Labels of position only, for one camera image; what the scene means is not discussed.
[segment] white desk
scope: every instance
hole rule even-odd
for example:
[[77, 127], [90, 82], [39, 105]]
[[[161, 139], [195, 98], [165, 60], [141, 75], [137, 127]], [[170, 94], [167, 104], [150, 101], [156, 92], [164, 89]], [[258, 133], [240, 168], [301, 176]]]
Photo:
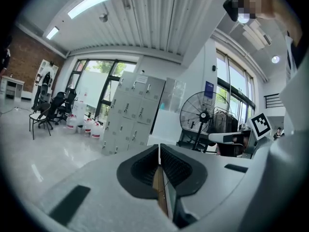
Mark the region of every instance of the white desk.
[[24, 83], [24, 81], [4, 75], [0, 83], [0, 99], [5, 99], [7, 95], [11, 95], [14, 97], [14, 101], [20, 102]]

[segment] white floor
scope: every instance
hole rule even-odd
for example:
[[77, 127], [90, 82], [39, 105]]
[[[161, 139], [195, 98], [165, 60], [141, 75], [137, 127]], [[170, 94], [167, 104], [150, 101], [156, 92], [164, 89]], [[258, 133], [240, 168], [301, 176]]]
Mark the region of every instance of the white floor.
[[[30, 103], [0, 100], [0, 112], [15, 106], [31, 110]], [[30, 111], [13, 109], [0, 116], [1, 165], [5, 167], [16, 193], [36, 203], [54, 184], [85, 164], [107, 157], [97, 139], [67, 134], [65, 122], [48, 130], [34, 126], [29, 132]]]

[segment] metal locker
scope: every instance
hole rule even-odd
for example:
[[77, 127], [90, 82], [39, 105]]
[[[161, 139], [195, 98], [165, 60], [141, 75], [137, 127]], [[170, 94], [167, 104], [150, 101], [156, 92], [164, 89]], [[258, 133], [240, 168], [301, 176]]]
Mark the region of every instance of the metal locker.
[[130, 94], [136, 97], [144, 97], [146, 84], [137, 82], [136, 79], [132, 82]]
[[134, 96], [126, 96], [125, 105], [123, 107], [123, 117], [129, 119], [136, 119], [137, 113], [139, 111], [141, 98]]
[[131, 139], [134, 122], [134, 120], [128, 118], [122, 118], [122, 120], [120, 121], [117, 140], [115, 142], [115, 146], [118, 147], [117, 152], [127, 151]]
[[141, 146], [147, 145], [150, 130], [150, 125], [135, 122], [131, 134], [129, 150], [138, 149]]
[[109, 114], [105, 126], [104, 140], [108, 140], [109, 136], [117, 136], [118, 126], [121, 119], [122, 117], [117, 114]]
[[143, 99], [140, 103], [139, 112], [137, 114], [137, 121], [143, 124], [152, 125], [156, 111], [158, 109], [158, 102]]
[[124, 72], [120, 77], [117, 90], [122, 92], [129, 92], [132, 88], [132, 83], [135, 75], [131, 72]]
[[115, 154], [115, 142], [116, 142], [115, 136], [109, 135], [108, 137], [104, 137], [102, 150], [110, 154]]
[[160, 101], [165, 81], [162, 79], [148, 77], [146, 83], [145, 98], [153, 101]]
[[119, 116], [121, 116], [124, 110], [123, 108], [124, 108], [126, 99], [127, 99], [127, 94], [117, 90], [112, 100], [109, 114], [118, 114]]

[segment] air conditioner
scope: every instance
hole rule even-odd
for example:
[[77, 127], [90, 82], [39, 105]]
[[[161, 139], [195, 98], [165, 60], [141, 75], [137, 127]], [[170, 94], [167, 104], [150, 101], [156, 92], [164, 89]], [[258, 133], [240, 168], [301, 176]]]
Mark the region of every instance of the air conditioner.
[[254, 20], [249, 26], [243, 26], [245, 31], [242, 33], [257, 50], [263, 49], [266, 45], [271, 45], [271, 38], [261, 30], [260, 26], [260, 23]]

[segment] fan stand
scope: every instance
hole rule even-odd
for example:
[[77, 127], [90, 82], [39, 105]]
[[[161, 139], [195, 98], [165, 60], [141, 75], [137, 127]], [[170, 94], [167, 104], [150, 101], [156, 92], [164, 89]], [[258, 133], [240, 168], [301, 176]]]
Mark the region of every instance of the fan stand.
[[197, 147], [197, 144], [199, 142], [199, 137], [201, 135], [201, 132], [202, 132], [202, 128], [203, 128], [203, 125], [204, 123], [207, 123], [209, 120], [210, 120], [210, 116], [209, 116], [209, 113], [207, 112], [207, 110], [205, 110], [204, 112], [202, 112], [200, 115], [199, 115], [199, 121], [201, 122], [201, 125], [199, 126], [199, 129], [198, 129], [198, 133], [197, 133], [197, 139], [193, 145], [193, 148], [192, 150], [195, 150], [196, 147]]

